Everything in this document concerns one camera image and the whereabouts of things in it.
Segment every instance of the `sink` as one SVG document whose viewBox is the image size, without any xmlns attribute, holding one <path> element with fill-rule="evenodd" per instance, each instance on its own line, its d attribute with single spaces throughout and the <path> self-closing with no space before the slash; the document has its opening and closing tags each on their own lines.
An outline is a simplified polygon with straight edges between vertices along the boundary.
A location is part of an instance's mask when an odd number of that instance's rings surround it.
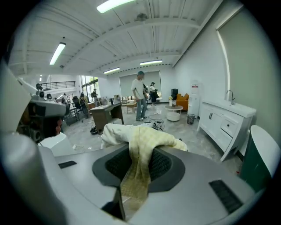
<svg viewBox="0 0 281 225">
<path fill-rule="evenodd" d="M 229 101 L 202 100 L 202 102 L 218 106 L 220 108 L 226 109 L 228 111 L 236 113 L 245 118 L 251 117 L 256 114 L 256 109 L 253 109 L 253 108 L 250 108 L 245 105 L 238 104 L 238 103 L 234 103 L 234 105 L 232 105 L 231 102 L 229 102 Z"/>
</svg>

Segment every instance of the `round white table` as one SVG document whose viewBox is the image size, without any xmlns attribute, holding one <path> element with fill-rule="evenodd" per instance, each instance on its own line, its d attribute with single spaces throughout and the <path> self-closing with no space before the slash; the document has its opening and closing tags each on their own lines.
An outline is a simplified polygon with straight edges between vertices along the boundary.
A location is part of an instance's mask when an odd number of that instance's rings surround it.
<svg viewBox="0 0 281 225">
<path fill-rule="evenodd" d="M 167 115 L 166 115 L 167 120 L 170 120 L 172 122 L 180 120 L 181 110 L 183 109 L 182 106 L 180 106 L 180 105 L 176 105 L 176 106 L 166 105 L 165 109 L 171 111 L 171 112 L 168 112 Z"/>
</svg>

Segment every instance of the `orange armchair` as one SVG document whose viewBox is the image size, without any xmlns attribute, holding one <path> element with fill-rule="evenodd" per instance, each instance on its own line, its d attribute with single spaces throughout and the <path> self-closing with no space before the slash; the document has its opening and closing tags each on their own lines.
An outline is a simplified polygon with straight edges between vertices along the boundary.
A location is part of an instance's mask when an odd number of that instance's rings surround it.
<svg viewBox="0 0 281 225">
<path fill-rule="evenodd" d="M 182 96 L 181 94 L 177 94 L 176 105 L 180 105 L 183 107 L 183 110 L 187 110 L 188 109 L 188 99 L 189 99 L 188 94 L 185 94 L 185 96 Z"/>
</svg>

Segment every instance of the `balcony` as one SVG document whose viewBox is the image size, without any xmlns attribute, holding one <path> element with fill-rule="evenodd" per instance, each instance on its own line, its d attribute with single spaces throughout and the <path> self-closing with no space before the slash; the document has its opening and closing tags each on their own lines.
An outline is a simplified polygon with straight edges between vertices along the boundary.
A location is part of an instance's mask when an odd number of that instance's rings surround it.
<svg viewBox="0 0 281 225">
<path fill-rule="evenodd" d="M 40 85 L 41 85 L 43 91 L 49 91 L 49 90 L 53 90 L 53 89 L 75 87 L 75 81 L 42 83 Z"/>
</svg>

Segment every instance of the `towel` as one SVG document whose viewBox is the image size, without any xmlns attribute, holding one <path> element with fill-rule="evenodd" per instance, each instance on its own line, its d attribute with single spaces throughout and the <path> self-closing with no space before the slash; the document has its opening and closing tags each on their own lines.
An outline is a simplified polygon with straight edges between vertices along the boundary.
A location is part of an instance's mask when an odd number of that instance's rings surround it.
<svg viewBox="0 0 281 225">
<path fill-rule="evenodd" d="M 132 165 L 121 183 L 122 196 L 144 201 L 150 183 L 149 162 L 156 146 L 167 145 L 180 150 L 187 150 L 185 143 L 174 136 L 142 126 L 124 126 L 106 124 L 102 135 L 101 148 L 121 143 L 129 143 Z"/>
<path fill-rule="evenodd" d="M 174 136 L 150 127 L 135 127 L 129 140 L 132 165 L 121 183 L 122 196 L 144 201 L 150 183 L 149 162 L 156 146 L 167 145 L 187 151 L 185 143 Z"/>
<path fill-rule="evenodd" d="M 130 141 L 135 126 L 108 123 L 101 136 L 101 149 Z"/>
</svg>

